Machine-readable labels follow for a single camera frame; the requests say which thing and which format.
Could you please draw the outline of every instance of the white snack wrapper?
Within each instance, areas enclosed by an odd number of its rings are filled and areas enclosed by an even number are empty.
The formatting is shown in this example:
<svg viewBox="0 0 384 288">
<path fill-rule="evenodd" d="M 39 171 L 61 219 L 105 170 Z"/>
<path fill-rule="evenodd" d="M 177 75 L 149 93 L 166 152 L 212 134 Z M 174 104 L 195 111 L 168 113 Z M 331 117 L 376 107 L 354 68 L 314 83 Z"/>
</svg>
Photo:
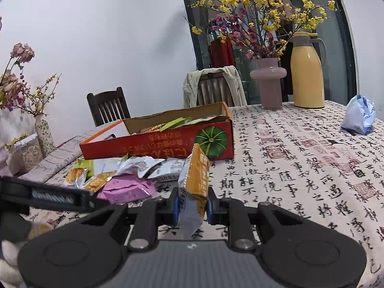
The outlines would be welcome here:
<svg viewBox="0 0 384 288">
<path fill-rule="evenodd" d="M 184 159 L 168 158 L 147 178 L 155 179 L 157 183 L 177 181 L 180 171 L 183 168 Z"/>
<path fill-rule="evenodd" d="M 139 179 L 141 179 L 151 168 L 163 161 L 165 161 L 165 159 L 155 159 L 150 156 L 130 157 L 120 163 L 118 171 L 114 176 L 122 174 L 135 174 Z"/>
<path fill-rule="evenodd" d="M 93 174 L 115 171 L 119 168 L 121 158 L 105 158 L 93 160 Z"/>
</svg>

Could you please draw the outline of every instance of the pink vase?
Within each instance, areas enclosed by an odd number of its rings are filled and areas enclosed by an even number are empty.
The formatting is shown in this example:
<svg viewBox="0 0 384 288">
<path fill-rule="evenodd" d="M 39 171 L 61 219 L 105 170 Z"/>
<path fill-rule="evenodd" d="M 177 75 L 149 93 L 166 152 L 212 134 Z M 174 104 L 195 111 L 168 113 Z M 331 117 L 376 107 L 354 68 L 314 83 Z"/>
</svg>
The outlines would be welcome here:
<svg viewBox="0 0 384 288">
<path fill-rule="evenodd" d="M 280 79 L 287 75 L 284 68 L 279 67 L 277 58 L 261 58 L 252 61 L 256 66 L 250 72 L 253 80 L 259 81 L 262 107 L 279 109 L 282 104 L 282 88 Z"/>
</svg>

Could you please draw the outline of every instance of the plastic bag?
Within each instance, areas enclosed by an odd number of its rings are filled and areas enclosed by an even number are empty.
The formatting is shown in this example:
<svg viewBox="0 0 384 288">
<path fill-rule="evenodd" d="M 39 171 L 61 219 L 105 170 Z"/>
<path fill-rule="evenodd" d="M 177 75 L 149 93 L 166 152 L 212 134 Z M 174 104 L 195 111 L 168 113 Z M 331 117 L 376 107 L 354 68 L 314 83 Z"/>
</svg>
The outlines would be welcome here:
<svg viewBox="0 0 384 288">
<path fill-rule="evenodd" d="M 356 95 L 352 97 L 347 105 L 347 111 L 341 127 L 367 135 L 375 119 L 375 104 L 364 96 Z"/>
</svg>

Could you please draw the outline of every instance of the chair backrest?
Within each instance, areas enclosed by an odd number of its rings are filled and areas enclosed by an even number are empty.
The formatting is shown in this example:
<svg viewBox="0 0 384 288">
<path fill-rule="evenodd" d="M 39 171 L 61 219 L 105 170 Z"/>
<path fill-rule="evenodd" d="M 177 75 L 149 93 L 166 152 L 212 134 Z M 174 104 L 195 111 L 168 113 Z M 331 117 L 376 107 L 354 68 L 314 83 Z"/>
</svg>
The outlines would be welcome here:
<svg viewBox="0 0 384 288">
<path fill-rule="evenodd" d="M 106 91 L 96 95 L 89 93 L 87 101 L 96 126 L 131 117 L 121 87 L 116 91 Z"/>
<path fill-rule="evenodd" d="M 226 102 L 234 106 L 234 99 L 222 72 L 208 73 L 200 77 L 197 85 L 197 105 Z"/>
</svg>

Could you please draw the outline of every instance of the floral vase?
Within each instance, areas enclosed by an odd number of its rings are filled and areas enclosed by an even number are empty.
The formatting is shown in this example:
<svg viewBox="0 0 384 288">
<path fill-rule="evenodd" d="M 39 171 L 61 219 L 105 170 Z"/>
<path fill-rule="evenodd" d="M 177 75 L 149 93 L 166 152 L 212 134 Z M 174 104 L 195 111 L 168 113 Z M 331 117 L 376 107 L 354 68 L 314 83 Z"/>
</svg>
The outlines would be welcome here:
<svg viewBox="0 0 384 288">
<path fill-rule="evenodd" d="M 56 150 L 56 146 L 53 143 L 53 138 L 47 121 L 43 119 L 43 115 L 35 117 L 35 130 L 39 139 L 40 148 L 44 157 L 48 156 L 51 152 Z"/>
<path fill-rule="evenodd" d="M 279 109 L 282 104 L 282 88 L 280 79 L 287 75 L 284 68 L 279 67 L 277 58 L 261 58 L 251 61 L 250 72 L 253 80 L 259 81 L 260 97 L 264 109 Z"/>
</svg>

